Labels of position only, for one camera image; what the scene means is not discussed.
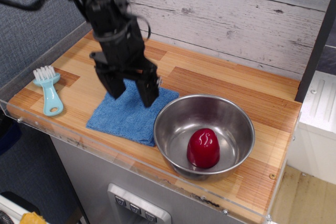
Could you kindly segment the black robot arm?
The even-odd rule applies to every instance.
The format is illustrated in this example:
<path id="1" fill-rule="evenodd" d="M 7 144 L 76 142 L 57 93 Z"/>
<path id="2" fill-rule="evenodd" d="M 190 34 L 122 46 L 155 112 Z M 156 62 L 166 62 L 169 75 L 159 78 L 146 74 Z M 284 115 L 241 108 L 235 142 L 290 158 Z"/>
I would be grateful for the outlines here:
<path id="1" fill-rule="evenodd" d="M 39 10 L 47 0 L 29 5 L 1 0 L 2 4 L 27 11 Z M 90 23 L 102 48 L 90 57 L 105 89 L 115 99 L 126 90 L 124 79 L 133 80 L 145 107 L 159 96 L 157 67 L 144 55 L 145 45 L 138 17 L 128 13 L 127 0 L 71 0 Z"/>

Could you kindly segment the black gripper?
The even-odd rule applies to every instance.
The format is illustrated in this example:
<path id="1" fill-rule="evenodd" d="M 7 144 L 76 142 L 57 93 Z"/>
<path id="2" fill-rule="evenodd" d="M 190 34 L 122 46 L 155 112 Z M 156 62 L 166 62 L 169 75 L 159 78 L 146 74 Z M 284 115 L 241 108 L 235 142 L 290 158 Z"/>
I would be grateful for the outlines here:
<path id="1" fill-rule="evenodd" d="M 123 79 L 136 83 L 143 105 L 149 108 L 159 96 L 162 79 L 157 75 L 157 66 L 144 56 L 144 41 L 140 35 L 124 29 L 99 35 L 92 32 L 100 44 L 101 51 L 90 57 L 96 63 L 99 80 L 114 98 L 119 98 L 126 90 Z"/>

